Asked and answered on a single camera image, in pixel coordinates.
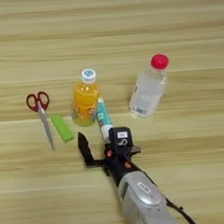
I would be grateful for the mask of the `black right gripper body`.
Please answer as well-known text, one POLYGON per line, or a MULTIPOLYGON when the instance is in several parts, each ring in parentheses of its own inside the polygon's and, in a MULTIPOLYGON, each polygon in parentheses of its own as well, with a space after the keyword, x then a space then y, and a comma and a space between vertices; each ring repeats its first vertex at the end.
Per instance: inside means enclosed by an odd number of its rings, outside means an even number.
POLYGON ((134 164, 131 157, 134 155, 132 146, 112 146, 106 144, 104 170, 107 176, 110 176, 116 185, 119 185, 121 179, 129 172, 140 171, 140 168, 134 164))

